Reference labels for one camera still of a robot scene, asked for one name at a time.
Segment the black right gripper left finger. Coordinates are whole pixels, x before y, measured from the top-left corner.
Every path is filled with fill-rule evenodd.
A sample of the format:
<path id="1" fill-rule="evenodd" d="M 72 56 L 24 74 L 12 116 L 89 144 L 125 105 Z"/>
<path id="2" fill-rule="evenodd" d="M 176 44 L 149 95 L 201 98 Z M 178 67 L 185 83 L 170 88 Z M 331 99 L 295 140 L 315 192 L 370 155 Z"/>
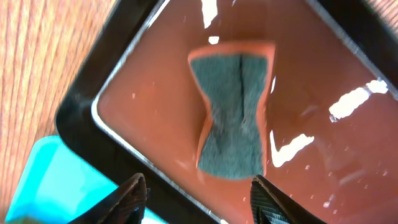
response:
<path id="1" fill-rule="evenodd" d="M 136 173 L 70 224 L 141 224 L 146 200 L 144 174 Z"/>

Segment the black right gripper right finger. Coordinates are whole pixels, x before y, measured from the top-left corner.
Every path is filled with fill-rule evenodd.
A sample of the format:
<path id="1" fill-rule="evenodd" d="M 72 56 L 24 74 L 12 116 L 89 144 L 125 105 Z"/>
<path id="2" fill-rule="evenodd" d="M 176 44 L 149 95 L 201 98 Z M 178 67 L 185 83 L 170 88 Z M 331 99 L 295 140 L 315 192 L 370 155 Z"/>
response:
<path id="1" fill-rule="evenodd" d="M 325 224 L 262 175 L 252 179 L 250 204 L 255 224 Z"/>

